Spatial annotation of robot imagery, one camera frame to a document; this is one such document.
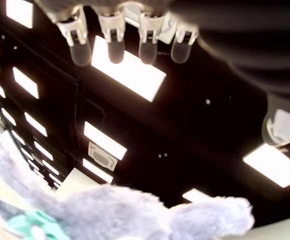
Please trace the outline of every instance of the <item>gray fuzzy toy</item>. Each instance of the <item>gray fuzzy toy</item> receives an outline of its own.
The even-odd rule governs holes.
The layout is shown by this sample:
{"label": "gray fuzzy toy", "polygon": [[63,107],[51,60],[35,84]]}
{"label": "gray fuzzy toy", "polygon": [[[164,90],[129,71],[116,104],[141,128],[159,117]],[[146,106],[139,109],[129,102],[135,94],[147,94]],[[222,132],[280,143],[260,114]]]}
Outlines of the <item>gray fuzzy toy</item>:
{"label": "gray fuzzy toy", "polygon": [[[244,198],[213,198],[167,209],[152,194],[105,184],[57,199],[41,189],[30,169],[20,168],[1,143],[0,177],[30,205],[55,218],[71,240],[215,240],[243,235],[254,224],[252,207]],[[22,213],[0,200],[6,221]]]}

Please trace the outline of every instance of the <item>teal fabric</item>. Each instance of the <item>teal fabric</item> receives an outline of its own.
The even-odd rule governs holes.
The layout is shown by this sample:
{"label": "teal fabric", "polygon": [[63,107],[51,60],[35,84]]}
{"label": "teal fabric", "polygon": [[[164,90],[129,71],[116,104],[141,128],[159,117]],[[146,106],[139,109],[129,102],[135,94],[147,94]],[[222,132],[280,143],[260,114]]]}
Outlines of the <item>teal fabric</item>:
{"label": "teal fabric", "polygon": [[53,217],[37,209],[15,216],[7,224],[25,236],[24,240],[36,240],[31,231],[33,226],[40,227],[48,240],[70,240]]}

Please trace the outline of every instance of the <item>black rubber fingertip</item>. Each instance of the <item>black rubber fingertip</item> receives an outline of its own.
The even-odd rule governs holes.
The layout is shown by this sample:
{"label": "black rubber fingertip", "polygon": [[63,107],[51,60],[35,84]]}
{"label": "black rubber fingertip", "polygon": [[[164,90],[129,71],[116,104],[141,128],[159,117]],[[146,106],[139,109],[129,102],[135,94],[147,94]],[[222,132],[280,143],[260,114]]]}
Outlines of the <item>black rubber fingertip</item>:
{"label": "black rubber fingertip", "polygon": [[171,58],[177,64],[184,64],[189,59],[192,46],[187,43],[178,43],[175,39],[171,47]]}
{"label": "black rubber fingertip", "polygon": [[108,57],[113,64],[119,64],[123,61],[124,51],[124,40],[121,42],[112,41],[111,43],[108,43]]}
{"label": "black rubber fingertip", "polygon": [[92,54],[88,41],[84,45],[76,43],[74,46],[69,47],[69,49],[71,59],[77,66],[84,67],[91,64]]}
{"label": "black rubber fingertip", "polygon": [[157,43],[139,42],[138,56],[144,64],[152,65],[155,63],[157,57]]}

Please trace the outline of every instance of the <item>ceiling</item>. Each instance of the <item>ceiling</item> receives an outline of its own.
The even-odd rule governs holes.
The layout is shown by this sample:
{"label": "ceiling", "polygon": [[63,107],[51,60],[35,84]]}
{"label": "ceiling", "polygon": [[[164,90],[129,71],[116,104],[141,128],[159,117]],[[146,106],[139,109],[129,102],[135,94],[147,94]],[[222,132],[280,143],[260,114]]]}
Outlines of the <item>ceiling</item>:
{"label": "ceiling", "polygon": [[[101,29],[90,8],[85,14],[93,49]],[[137,55],[139,34],[131,25],[126,26],[125,47]],[[29,153],[46,159],[34,141],[48,149],[61,181],[75,167],[105,183],[82,165],[83,158],[94,162],[84,135],[87,121],[127,148],[114,172],[99,166],[113,176],[114,185],[153,193],[167,207],[188,203],[182,195],[192,188],[212,197],[248,198],[256,226],[289,218],[290,186],[278,186],[243,162],[263,143],[266,94],[197,43],[185,64],[171,60],[165,43],[159,42],[158,51],[154,66],[166,78],[149,102],[92,66],[75,66],[61,32],[36,5],[29,29],[8,18],[5,0],[0,0],[0,85],[6,94],[0,96],[0,109],[17,123],[3,117],[5,127],[25,140]],[[13,67],[37,83],[39,99],[14,81]],[[46,128],[48,137],[28,124],[24,112]],[[290,145],[284,148],[290,157]],[[52,186],[49,170],[41,174]]]}

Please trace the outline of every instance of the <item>stuffed animal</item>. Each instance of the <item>stuffed animal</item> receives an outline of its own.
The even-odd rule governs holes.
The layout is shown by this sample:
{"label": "stuffed animal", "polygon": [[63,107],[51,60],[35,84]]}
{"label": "stuffed animal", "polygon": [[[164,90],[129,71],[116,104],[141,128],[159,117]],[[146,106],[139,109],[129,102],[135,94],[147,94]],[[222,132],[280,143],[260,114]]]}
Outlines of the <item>stuffed animal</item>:
{"label": "stuffed animal", "polygon": [[24,211],[0,200],[0,215],[25,240],[216,240],[243,235],[254,224],[244,198],[167,209],[150,193],[105,184],[57,199],[1,143],[0,177],[33,206]]}

